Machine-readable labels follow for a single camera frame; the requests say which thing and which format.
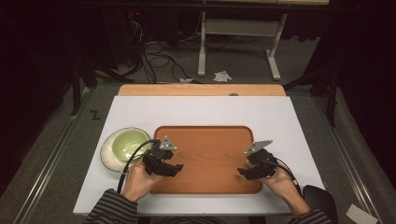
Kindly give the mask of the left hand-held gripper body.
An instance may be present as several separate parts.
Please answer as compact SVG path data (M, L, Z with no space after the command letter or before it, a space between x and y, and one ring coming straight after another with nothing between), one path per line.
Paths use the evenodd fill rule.
M177 147L167 137L163 140L155 139L151 149L149 149L143 157L146 172L149 175L154 174L153 171L156 165L166 163L163 159L164 152L169 150L174 153L176 149Z

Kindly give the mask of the large crumpled white paper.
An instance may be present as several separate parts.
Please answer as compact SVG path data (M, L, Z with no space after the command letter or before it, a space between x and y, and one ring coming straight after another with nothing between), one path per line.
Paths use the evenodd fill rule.
M217 82L228 82L232 78L226 71L217 72L214 77L214 81Z

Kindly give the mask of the white desk frame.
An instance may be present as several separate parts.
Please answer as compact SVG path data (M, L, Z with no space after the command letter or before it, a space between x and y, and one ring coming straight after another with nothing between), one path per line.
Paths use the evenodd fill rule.
M273 80L280 80L281 75L276 64L276 49L283 33L288 15L282 14L278 21L243 21L227 19L208 19L206 13L202 12L200 51L198 57L197 74L199 77L205 75L206 63L206 36L207 35L241 35L272 37L274 39L271 48L265 51L266 60L270 67Z

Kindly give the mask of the metal floor rail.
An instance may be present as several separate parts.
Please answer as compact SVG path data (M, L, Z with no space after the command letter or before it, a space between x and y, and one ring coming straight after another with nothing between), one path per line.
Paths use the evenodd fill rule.
M27 224L35 211L36 205L40 201L55 169L64 154L64 145L68 141L68 137L77 123L81 108L87 104L92 95L93 88L84 88L83 91L78 91L78 96L72 95L73 99L78 98L80 104L75 106L72 102L72 111L67 114L66 123L62 126L62 131L55 138L56 142L50 149L50 153L45 157L45 163L40 169L39 174L35 177L34 184L27 191L28 195L25 197L23 204L18 210L18 214L13 218L12 224Z
M345 147L339 132L337 132L336 128L331 125L327 118L325 104L322 102L320 97L314 97L313 101L315 102L315 105L318 108L322 119L327 125L328 130L330 131L334 143L336 144L338 157L342 163L348 182L350 183L354 194L359 201L360 209L370 216L377 218L376 224L382 224L382 219L375 208L372 197L370 196L367 187L362 182L362 179L357 168L353 164L352 159L348 155L347 148Z

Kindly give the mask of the black metal stand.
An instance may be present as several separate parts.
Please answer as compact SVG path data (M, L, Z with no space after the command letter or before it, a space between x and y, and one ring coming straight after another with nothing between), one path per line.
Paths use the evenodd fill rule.
M82 105L80 81L83 80L85 85L89 88L95 88L97 86L97 80L94 77L93 72L96 70L103 72L108 77L111 77L117 81L123 83L134 83L133 78L128 78L125 75L120 75L113 70L106 68L99 63L96 63L91 59L75 59L74 65L72 67L73 116L77 114Z
M338 72L339 69L337 67L323 67L283 85L283 89L288 91L299 85L311 84L310 93L312 96L326 95L328 99L326 118L334 127Z

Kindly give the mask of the green bowl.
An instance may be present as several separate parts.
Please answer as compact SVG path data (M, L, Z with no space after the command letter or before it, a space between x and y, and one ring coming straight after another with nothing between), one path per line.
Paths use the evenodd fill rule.
M149 135L141 129L125 128L114 133L111 149L117 159L128 161L149 139Z
M114 171L114 172L121 172L124 169L127 161L121 161L120 159L117 159L115 157L115 155L113 154L112 149L111 149L113 137L114 137L114 133L111 134L106 139L106 141L102 144L100 158L101 158L103 165L107 169ZM138 151L135 151L135 153L131 157L131 158L133 158L133 160L131 161L131 164L134 164L148 150L149 147L150 147L150 144L147 144L147 145L141 147Z

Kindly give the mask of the person's left hand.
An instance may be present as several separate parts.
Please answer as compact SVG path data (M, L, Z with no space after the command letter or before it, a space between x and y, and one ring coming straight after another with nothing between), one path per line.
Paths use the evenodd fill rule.
M128 201L136 203L145 197L152 188L163 180L163 176L146 172L145 164L139 160L127 173L126 184L121 193Z

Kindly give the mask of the flat white paper sheet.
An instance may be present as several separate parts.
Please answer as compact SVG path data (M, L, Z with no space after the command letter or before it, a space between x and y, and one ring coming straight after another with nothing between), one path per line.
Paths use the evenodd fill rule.
M350 205L346 215L356 224L376 224L378 219L366 213L355 204Z

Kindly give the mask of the white table mat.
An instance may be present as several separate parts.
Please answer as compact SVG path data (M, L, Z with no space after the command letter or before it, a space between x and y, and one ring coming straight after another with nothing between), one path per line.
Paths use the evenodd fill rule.
M147 133L163 125L243 125L255 140L270 140L269 151L284 161L300 186L323 186L292 101L287 96L117 96L99 142L125 127ZM286 214L289 208L269 189L253 195L151 194L138 211L147 216Z

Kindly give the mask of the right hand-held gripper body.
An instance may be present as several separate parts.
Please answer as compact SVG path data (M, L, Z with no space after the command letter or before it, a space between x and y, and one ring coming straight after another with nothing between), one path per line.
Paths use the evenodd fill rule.
M276 173L277 160L272 153L265 149L272 143L272 140L253 142L245 152L246 156L254 155L259 160L259 163L255 166L252 165L252 167L258 167L262 170L262 178L273 176Z

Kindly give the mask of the person's right hand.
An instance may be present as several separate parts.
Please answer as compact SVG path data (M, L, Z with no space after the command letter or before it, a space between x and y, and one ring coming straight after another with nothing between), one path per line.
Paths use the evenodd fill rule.
M290 176L281 168L277 168L273 176L262 178L261 182L288 205L297 204L301 200Z

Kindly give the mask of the black chair seat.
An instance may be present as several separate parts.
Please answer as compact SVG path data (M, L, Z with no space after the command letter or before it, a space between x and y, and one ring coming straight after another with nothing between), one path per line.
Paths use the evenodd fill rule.
M337 209L333 196L325 189L307 185L303 188L303 197L312 209L321 209L332 221L338 224Z

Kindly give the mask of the wooden tray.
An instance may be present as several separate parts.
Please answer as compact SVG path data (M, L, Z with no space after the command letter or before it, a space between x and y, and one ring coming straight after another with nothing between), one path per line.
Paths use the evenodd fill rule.
M156 185L153 194L255 194L262 189L238 172L249 167L245 151L253 134L246 126L162 126L154 136L166 136L177 146L168 162L183 169Z

